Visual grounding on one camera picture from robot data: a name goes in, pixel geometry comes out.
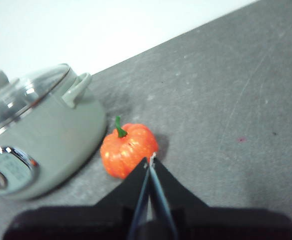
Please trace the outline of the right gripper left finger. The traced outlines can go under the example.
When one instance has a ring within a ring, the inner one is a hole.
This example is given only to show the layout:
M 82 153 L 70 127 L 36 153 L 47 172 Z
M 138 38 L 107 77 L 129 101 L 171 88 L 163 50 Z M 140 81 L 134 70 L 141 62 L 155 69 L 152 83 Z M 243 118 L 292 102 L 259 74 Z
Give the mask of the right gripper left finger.
M 5 240 L 123 240 L 137 208 L 148 162 L 144 158 L 94 205 L 44 206 L 15 216 Z

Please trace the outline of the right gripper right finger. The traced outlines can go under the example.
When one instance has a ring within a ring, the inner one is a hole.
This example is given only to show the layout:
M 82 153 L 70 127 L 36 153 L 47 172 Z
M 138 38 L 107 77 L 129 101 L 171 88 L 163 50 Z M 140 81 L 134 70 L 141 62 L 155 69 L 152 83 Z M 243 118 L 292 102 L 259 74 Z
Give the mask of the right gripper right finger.
M 292 240 L 292 220 L 265 208 L 212 207 L 184 187 L 155 157 L 149 163 L 155 198 L 179 240 Z

